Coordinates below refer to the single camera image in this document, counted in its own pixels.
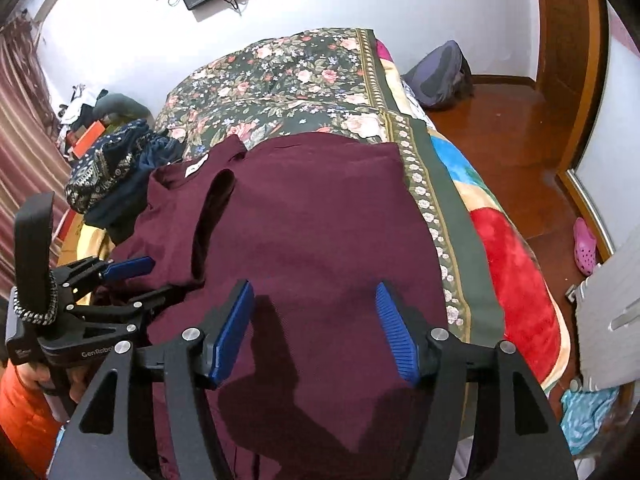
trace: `gray bag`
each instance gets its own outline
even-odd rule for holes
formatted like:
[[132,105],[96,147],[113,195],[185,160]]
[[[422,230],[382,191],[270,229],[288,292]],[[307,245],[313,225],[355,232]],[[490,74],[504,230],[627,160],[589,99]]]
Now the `gray bag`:
[[448,108],[474,94],[469,64],[453,40],[427,54],[403,77],[418,102],[432,110]]

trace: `orange box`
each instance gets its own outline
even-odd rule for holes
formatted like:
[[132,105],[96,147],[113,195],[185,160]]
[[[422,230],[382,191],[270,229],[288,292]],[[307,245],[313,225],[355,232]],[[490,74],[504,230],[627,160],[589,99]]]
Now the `orange box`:
[[78,142],[73,147],[74,155],[80,158],[86,153],[86,150],[95,142],[95,139],[100,137],[104,132],[104,126],[100,121],[95,121],[94,124],[87,128],[87,131],[78,139]]

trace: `wooden door frame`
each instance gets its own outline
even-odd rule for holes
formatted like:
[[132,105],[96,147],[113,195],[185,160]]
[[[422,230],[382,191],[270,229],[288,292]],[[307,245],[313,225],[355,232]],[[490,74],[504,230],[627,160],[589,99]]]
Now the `wooden door frame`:
[[[540,49],[538,51],[538,74],[536,90],[542,89],[545,78],[546,43],[546,0],[538,0],[540,6]],[[606,0],[587,0],[589,13],[589,47],[587,69],[580,94],[580,102],[569,135],[567,146],[556,170],[556,175],[564,185],[569,197],[575,203],[580,215],[595,234],[598,252],[602,260],[614,251],[613,242],[607,233],[593,201],[575,175],[575,168],[584,153],[593,123],[595,121],[607,71],[609,56],[609,17]]]

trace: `blue gripper pad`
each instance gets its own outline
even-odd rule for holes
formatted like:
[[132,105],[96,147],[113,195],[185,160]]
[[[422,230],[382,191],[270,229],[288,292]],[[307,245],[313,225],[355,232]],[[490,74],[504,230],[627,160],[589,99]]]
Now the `blue gripper pad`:
[[209,378],[216,385],[231,375],[242,339],[244,339],[244,333],[254,313],[254,306],[254,288],[251,283],[246,282],[226,318],[218,339],[216,339],[215,361],[209,373]]
[[376,310],[396,361],[398,373],[409,384],[416,386],[420,381],[418,348],[385,283],[376,287]]
[[109,265],[102,272],[102,279],[105,282],[117,282],[135,276],[144,276],[154,270],[156,262],[149,256],[126,260],[117,264]]

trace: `bed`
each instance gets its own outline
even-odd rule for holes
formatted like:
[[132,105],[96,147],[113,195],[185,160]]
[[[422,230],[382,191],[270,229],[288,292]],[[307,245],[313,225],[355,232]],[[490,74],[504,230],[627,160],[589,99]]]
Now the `bed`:
[[[372,30],[307,30],[223,56],[170,92],[158,128],[184,142],[185,159],[233,134],[249,149],[314,131],[396,142],[440,258],[450,331],[484,346],[513,341],[546,391],[564,372],[568,331],[535,256]],[[463,434],[472,431],[472,389],[467,399]]]

